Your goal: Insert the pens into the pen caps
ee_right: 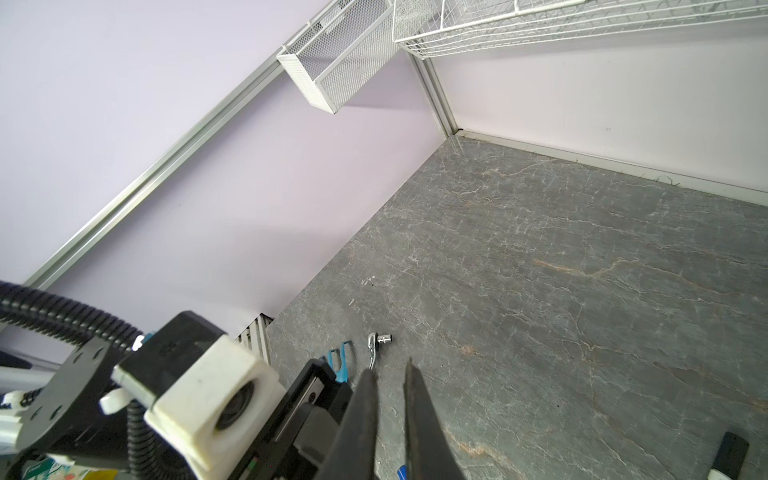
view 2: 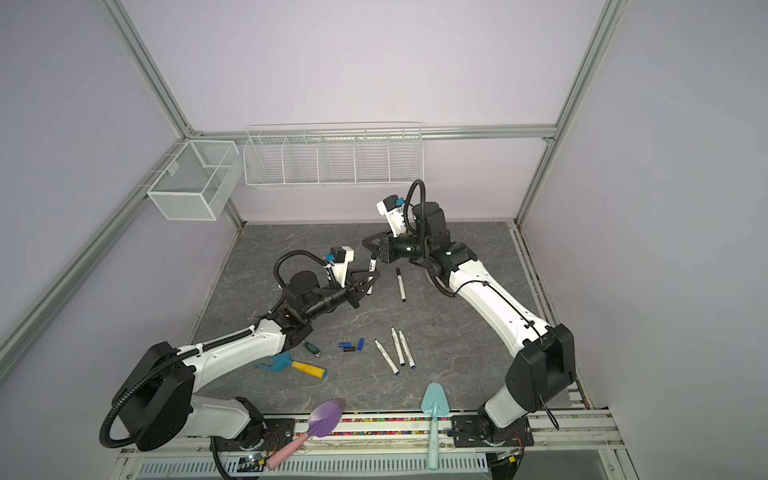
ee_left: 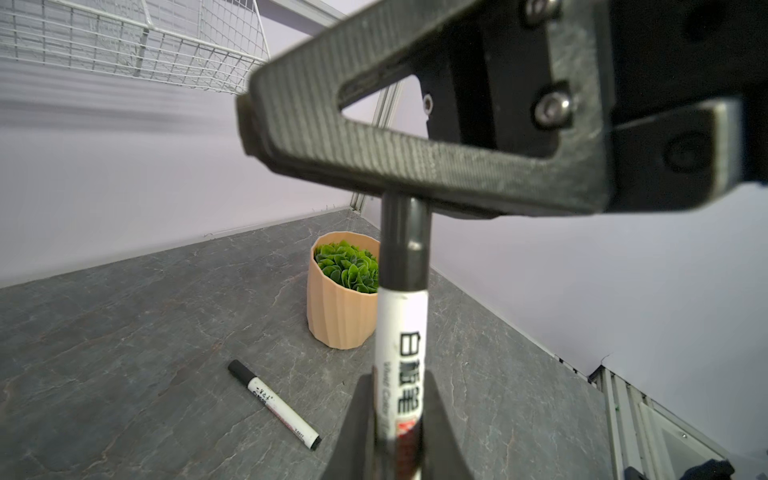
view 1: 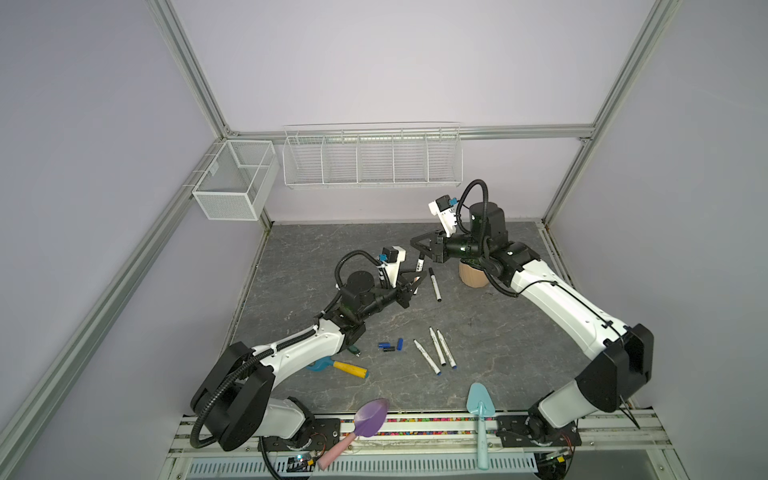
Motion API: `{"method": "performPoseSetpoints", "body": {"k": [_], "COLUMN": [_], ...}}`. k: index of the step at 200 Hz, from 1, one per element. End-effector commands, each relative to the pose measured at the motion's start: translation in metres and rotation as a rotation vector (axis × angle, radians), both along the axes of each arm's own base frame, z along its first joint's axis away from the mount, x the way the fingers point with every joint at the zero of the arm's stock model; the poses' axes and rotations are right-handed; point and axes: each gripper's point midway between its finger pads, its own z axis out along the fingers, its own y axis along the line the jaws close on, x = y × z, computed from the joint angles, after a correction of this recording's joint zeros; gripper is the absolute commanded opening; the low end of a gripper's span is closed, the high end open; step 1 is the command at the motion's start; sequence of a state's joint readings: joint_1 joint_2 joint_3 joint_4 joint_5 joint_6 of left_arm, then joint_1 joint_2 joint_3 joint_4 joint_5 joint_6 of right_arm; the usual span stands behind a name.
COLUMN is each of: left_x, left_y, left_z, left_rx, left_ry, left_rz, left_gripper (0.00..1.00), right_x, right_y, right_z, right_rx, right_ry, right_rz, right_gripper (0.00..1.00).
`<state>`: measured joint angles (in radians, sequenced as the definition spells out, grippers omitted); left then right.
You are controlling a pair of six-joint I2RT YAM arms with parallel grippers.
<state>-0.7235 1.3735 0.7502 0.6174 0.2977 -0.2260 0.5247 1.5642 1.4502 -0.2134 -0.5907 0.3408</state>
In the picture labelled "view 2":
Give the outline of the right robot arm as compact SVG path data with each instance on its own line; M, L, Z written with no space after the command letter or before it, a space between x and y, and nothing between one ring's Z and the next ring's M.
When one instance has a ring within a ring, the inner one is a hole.
M436 202L416 206L391 195L377 204L389 228L364 239L380 262L406 259L424 269L436 288L472 306L501 338L512 363L504 385L478 410L477 438L503 443L512 424L546 408L548 402L576 379L572 332L551 326L497 282L477 254L452 240L443 210Z

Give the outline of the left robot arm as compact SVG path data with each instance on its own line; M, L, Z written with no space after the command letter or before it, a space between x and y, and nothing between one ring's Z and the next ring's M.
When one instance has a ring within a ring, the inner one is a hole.
M268 433L263 414L244 397L202 397L213 380L263 358L290 351L313 331L312 322L343 303L357 307L375 284L377 271L354 270L342 287L305 288L310 305L289 305L224 337L175 348L150 347L118 389L98 439L109 449L135 445L157 449L177 437L219 437L243 450L259 446Z

